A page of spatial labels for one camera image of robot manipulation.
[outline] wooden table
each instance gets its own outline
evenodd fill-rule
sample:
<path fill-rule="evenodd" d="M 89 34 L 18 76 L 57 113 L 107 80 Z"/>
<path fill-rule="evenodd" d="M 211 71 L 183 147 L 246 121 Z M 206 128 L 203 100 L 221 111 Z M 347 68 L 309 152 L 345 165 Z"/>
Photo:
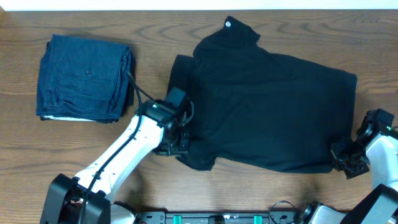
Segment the wooden table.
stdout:
<path fill-rule="evenodd" d="M 52 34 L 129 44 L 137 82 L 165 96 L 177 54 L 192 55 L 202 38 L 232 15 L 261 34 L 258 45 L 358 76 L 354 129 L 365 112 L 398 115 L 398 11 L 5 12 L 0 14 L 0 220 L 37 223 L 49 183 L 72 177 L 124 131 L 131 108 L 115 124 L 40 121 L 35 115 L 40 59 Z M 267 210 L 279 200 L 319 200 L 339 210 L 371 191 L 371 176 L 342 172 L 281 174 L 218 159 L 198 172 L 172 157 L 147 156 L 117 199 L 136 209 Z"/>

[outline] wooden surface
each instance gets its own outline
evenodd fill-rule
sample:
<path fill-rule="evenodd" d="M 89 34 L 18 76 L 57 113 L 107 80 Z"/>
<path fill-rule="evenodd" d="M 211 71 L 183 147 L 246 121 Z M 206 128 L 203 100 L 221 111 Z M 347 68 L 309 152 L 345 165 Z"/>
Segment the wooden surface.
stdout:
<path fill-rule="evenodd" d="M 0 23 L 2 223 L 37 223 L 53 178 L 85 168 L 133 115 L 131 108 L 115 124 L 36 117 L 39 63 L 53 33 L 129 44 L 137 57 L 138 84 L 163 98 L 175 56 L 192 55 L 227 15 L 261 34 L 258 44 L 270 52 L 357 74 L 354 128 L 369 109 L 398 115 L 398 11 L 6 12 Z M 295 205 L 319 200 L 346 210 L 370 191 L 370 174 L 352 180 L 338 172 L 280 174 L 225 159 L 211 172 L 197 172 L 172 157 L 151 154 L 117 199 L 138 209 L 169 211 L 260 211 L 279 200 Z"/>

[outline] stack of folded clothes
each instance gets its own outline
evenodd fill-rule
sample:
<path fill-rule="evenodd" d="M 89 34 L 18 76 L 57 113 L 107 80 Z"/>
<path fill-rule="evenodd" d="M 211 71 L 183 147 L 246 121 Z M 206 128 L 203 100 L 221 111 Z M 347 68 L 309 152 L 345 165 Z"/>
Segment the stack of folded clothes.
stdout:
<path fill-rule="evenodd" d="M 53 35 L 40 62 L 36 115 L 42 120 L 117 122 L 132 70 L 128 45 Z"/>

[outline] black cloth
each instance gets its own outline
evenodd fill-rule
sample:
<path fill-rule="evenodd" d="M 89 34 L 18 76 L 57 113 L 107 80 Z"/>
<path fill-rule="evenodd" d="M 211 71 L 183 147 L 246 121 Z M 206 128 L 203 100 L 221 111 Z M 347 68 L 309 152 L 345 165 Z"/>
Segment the black cloth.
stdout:
<path fill-rule="evenodd" d="M 128 45 L 53 35 L 40 61 L 36 115 L 111 123 L 122 115 L 134 68 Z"/>
<path fill-rule="evenodd" d="M 259 38 L 227 17 L 193 57 L 175 59 L 169 89 L 195 104 L 190 151 L 178 160 L 196 170 L 223 157 L 279 172 L 331 171 L 330 144 L 351 136 L 356 75 L 271 54 Z"/>

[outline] white wall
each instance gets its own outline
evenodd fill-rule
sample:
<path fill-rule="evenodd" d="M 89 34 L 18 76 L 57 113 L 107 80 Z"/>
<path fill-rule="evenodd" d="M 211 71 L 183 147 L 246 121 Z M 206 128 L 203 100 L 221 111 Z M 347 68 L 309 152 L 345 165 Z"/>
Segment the white wall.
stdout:
<path fill-rule="evenodd" d="M 398 0 L 0 0 L 6 11 L 398 9 Z"/>

